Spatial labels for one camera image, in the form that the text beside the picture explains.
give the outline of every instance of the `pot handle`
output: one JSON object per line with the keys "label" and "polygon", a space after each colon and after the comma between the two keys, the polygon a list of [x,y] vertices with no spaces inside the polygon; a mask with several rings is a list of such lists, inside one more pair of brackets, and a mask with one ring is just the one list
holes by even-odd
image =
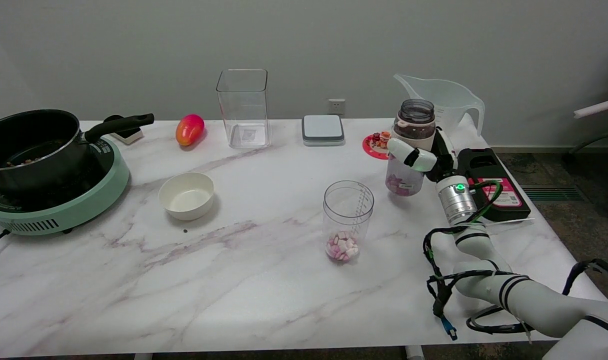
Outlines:
{"label": "pot handle", "polygon": [[99,125],[93,126],[87,132],[83,132],[80,137],[80,142],[94,143],[100,140],[100,137],[110,133],[125,132],[133,130],[144,125],[151,125],[155,121],[153,114],[134,115],[125,118],[118,118],[112,121],[106,121]]}

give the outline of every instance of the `glass jar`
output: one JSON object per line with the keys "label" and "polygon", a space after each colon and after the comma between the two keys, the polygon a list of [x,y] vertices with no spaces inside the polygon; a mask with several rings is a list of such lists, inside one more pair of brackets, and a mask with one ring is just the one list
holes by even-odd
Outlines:
{"label": "glass jar", "polygon": [[374,203],[370,189],[357,181],[338,181],[326,189],[322,239],[329,258],[347,263],[359,255]]}
{"label": "glass jar", "polygon": [[[435,137],[434,105],[420,98],[405,100],[393,121],[391,137],[413,148],[430,151]],[[398,196],[413,196],[422,190],[425,174],[413,170],[402,161],[388,154],[386,188]]]}
{"label": "glass jar", "polygon": [[219,75],[217,98],[231,148],[265,148],[270,145],[266,114],[268,73],[261,68],[229,69]]}

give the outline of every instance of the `jar lid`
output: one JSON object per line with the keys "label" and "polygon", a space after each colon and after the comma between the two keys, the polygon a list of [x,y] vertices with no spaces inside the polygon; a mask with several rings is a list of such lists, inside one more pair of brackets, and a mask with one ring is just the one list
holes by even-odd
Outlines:
{"label": "jar lid", "polygon": [[408,123],[426,124],[435,120],[435,107],[422,98],[409,98],[402,102],[397,116]]}

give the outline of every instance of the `plastic jar with pink contents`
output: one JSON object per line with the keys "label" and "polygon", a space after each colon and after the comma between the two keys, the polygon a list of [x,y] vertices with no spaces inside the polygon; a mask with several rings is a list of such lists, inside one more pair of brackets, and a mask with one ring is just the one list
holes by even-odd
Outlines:
{"label": "plastic jar with pink contents", "polygon": [[[391,137],[406,142],[413,148],[430,151],[435,137],[435,109],[433,103],[410,98],[402,103]],[[398,196],[413,196],[422,190],[425,174],[411,169],[388,154],[386,188]]]}
{"label": "plastic jar with pink contents", "polygon": [[370,189],[356,181],[338,181],[326,189],[322,239],[332,260],[347,263],[359,255],[374,203]]}

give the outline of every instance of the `white tabletop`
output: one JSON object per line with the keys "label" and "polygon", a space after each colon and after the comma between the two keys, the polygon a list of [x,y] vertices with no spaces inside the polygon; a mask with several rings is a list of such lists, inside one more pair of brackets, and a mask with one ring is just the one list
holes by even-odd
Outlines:
{"label": "white tabletop", "polygon": [[[361,148],[391,123],[345,119],[344,146],[306,147],[299,120],[271,120],[272,146],[256,150],[230,148],[221,121],[207,121],[192,150],[175,141],[176,121],[144,128],[144,139],[119,144],[131,180],[114,207],[67,235],[0,240],[0,357],[452,344],[432,315],[421,250],[429,230],[448,225],[434,185],[390,196],[387,162]],[[487,146],[470,118],[452,141]],[[217,194],[192,222],[170,218],[157,198],[187,171],[208,174]],[[338,180],[375,195],[361,254],[342,266],[322,240],[323,193]],[[491,241],[515,272],[562,291],[575,260],[528,205],[535,221],[490,227]],[[448,235],[433,248],[444,274],[471,259]],[[571,294],[606,300],[585,275]],[[445,313],[457,343],[526,340],[468,330],[487,305],[455,292]]]}

